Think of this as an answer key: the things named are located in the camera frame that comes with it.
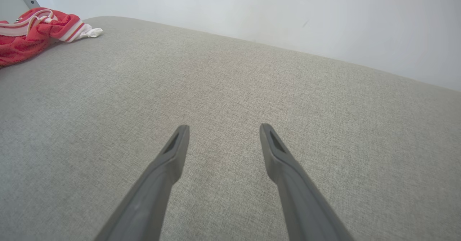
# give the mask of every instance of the white stripe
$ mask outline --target white stripe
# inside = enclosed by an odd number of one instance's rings
[[[27,26],[23,28],[0,28],[0,36],[25,36]]]
[[[30,28],[38,24],[36,22],[37,18],[42,18],[45,16],[53,16],[53,12],[49,9],[44,9],[37,11],[28,19],[24,19],[20,23],[13,23],[13,24],[0,24],[0,26],[6,26],[0,28],[0,35],[2,36],[25,36],[30,31]]]
[[[85,28],[86,28],[85,25],[86,25],[86,24],[84,24],[84,25],[79,29],[79,31],[75,32],[75,34],[72,36],[71,39],[69,39],[69,41],[67,41],[67,43],[70,43],[70,42],[74,41],[76,37],[80,36],[80,34],[82,34],[82,32],[83,32],[83,31],[85,30]]]
[[[69,30],[64,34],[64,36],[60,37],[59,40],[61,41],[66,41],[69,36],[72,35],[72,33],[74,33],[74,31],[79,28],[79,26],[83,23],[83,21],[81,19],[79,19],[71,28],[69,28]]]

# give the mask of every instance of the gray upholstery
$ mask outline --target gray upholstery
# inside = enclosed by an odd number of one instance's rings
[[[120,17],[0,70],[0,239],[92,240],[180,124],[161,239],[287,240],[270,123],[357,240],[461,239],[461,92]]]

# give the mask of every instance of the textured fabric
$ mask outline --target textured fabric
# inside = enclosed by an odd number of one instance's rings
[[[33,8],[13,24],[0,21],[0,69],[40,54],[53,40],[71,43],[100,33],[100,28],[93,29],[74,14]]]
[[[461,239],[461,93],[130,18],[0,70],[0,239],[92,240],[176,127],[161,239],[287,240],[270,123],[357,240]]]

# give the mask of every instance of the striped trim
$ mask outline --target striped trim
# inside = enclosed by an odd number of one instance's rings
[[[32,14],[28,19],[23,20],[19,23],[13,24],[0,24],[0,35],[2,36],[25,36],[28,34],[33,26],[37,25],[40,21],[39,18],[46,17],[51,18],[55,16],[53,11],[49,9],[39,10]]]
[[[59,38],[59,40],[67,42],[74,35],[74,33],[79,30],[82,24],[83,21],[79,19],[62,37]]]
[[[69,36],[69,38],[64,41],[64,42],[72,42],[74,41],[74,39],[81,33],[81,30],[83,29],[83,26],[85,25],[85,23],[82,22],[82,24],[80,24],[79,28],[76,29],[76,31],[74,31],[74,33],[72,33],[71,36]]]

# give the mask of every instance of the red cloth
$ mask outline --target red cloth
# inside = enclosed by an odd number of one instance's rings
[[[52,39],[72,42],[83,26],[76,15],[46,8],[31,9],[13,24],[0,21],[0,67],[39,54]]]

